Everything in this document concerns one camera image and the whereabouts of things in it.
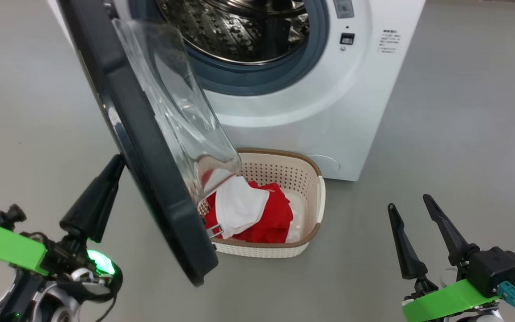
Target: washing machine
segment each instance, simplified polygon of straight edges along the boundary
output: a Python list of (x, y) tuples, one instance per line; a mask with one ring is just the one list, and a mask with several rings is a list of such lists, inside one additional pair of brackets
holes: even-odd
[(425, 0), (114, 0), (182, 33), (235, 147), (307, 155), (356, 181)]

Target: white cloth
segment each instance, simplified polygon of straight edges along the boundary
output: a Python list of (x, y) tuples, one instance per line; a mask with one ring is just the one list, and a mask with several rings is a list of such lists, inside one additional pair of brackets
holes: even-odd
[(223, 239), (239, 234), (260, 221), (270, 192), (254, 189), (244, 177), (231, 177), (216, 190), (216, 220)]
[(294, 215), (294, 218), (290, 222), (290, 229), (287, 232), (286, 243), (290, 242), (298, 242), (301, 240), (301, 232), (303, 226), (303, 216), (295, 211), (294, 208), (291, 208), (291, 212)]

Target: label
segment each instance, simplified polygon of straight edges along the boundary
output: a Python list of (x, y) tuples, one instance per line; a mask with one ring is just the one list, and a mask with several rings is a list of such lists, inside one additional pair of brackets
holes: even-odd
[(353, 18), (353, 3), (351, 0), (333, 0), (335, 11), (337, 11), (337, 19)]
[(394, 54), (401, 43), (401, 35), (396, 30), (384, 29), (380, 35), (379, 47), (376, 52)]

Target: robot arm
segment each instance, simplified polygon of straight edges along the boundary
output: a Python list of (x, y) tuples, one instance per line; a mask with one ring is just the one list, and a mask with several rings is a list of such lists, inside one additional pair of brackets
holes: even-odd
[(0, 261), (16, 270), (0, 298), (0, 322), (72, 322), (85, 301), (113, 300), (112, 308), (122, 271), (88, 250), (86, 241), (101, 242), (124, 166), (122, 156), (114, 156), (86, 188), (59, 223), (67, 232), (59, 242), (39, 232), (14, 233), (15, 224), (26, 220), (17, 205), (0, 212)]
[(515, 253), (499, 247), (480, 250), (467, 243), (430, 195), (423, 199), (431, 219), (437, 223), (449, 251), (449, 262), (456, 266), (456, 283), (443, 289), (426, 277), (428, 269), (421, 262), (404, 231), (405, 224), (394, 204), (388, 206), (402, 277), (416, 279), (415, 292), (405, 297), (403, 313), (408, 322), (448, 322), (464, 312), (478, 316), (458, 322), (500, 322), (499, 300), (515, 307)]

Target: basket handle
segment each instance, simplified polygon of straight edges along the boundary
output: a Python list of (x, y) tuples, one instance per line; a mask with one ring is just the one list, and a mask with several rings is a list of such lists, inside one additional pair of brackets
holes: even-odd
[(317, 178), (319, 179), (317, 182), (317, 223), (321, 224), (325, 213), (325, 180), (321, 176)]

